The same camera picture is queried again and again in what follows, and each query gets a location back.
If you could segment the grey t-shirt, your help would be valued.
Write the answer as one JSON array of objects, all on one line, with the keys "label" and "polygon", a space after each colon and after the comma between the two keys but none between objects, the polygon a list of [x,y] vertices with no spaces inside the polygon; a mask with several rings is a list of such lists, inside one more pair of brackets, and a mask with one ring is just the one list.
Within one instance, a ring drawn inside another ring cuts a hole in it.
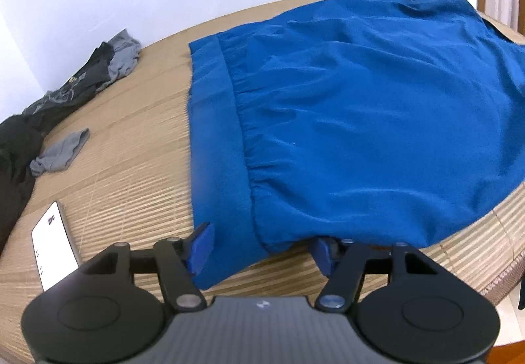
[{"label": "grey t-shirt", "polygon": [[112,47],[114,55],[108,65],[110,79],[98,86],[96,91],[100,93],[119,79],[128,76],[139,62],[141,44],[124,29],[114,37],[108,44]]}]

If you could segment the blue jacket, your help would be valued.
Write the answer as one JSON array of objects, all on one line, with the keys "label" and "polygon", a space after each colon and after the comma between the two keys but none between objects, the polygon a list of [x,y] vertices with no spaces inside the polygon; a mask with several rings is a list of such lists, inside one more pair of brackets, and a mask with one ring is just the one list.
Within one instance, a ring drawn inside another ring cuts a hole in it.
[{"label": "blue jacket", "polygon": [[431,246],[524,179],[524,48],[467,0],[321,0],[190,57],[202,289],[319,236]]}]

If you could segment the black patterned shirt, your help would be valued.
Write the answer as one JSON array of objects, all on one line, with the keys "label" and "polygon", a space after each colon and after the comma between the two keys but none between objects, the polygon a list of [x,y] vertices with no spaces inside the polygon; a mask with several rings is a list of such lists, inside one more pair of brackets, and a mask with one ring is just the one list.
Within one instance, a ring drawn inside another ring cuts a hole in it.
[{"label": "black patterned shirt", "polygon": [[60,88],[31,103],[22,116],[44,136],[60,122],[91,101],[97,89],[110,80],[109,65],[114,50],[103,42],[88,61]]}]

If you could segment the white smartphone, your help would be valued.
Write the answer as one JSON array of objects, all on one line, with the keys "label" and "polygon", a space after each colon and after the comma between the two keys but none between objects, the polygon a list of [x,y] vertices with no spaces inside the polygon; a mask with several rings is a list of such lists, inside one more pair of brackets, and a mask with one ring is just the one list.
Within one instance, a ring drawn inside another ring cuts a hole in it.
[{"label": "white smartphone", "polygon": [[58,201],[54,201],[40,217],[31,232],[31,240],[44,291],[79,268],[79,255]]}]

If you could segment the small grey cloth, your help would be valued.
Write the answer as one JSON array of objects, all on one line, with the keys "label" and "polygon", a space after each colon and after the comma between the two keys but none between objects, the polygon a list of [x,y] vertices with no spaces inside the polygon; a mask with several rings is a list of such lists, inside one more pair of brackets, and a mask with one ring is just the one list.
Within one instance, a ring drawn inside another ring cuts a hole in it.
[{"label": "small grey cloth", "polygon": [[47,147],[38,157],[29,164],[33,177],[40,177],[45,173],[54,173],[66,170],[90,137],[90,129],[73,132],[65,138]]}]

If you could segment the black garment pink trim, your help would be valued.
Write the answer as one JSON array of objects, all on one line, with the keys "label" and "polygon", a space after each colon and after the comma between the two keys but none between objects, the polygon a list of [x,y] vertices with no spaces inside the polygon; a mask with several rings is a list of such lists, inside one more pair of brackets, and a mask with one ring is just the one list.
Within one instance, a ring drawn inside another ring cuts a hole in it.
[{"label": "black garment pink trim", "polygon": [[33,192],[35,177],[29,164],[42,149],[38,122],[14,115],[1,123],[1,250]]}]

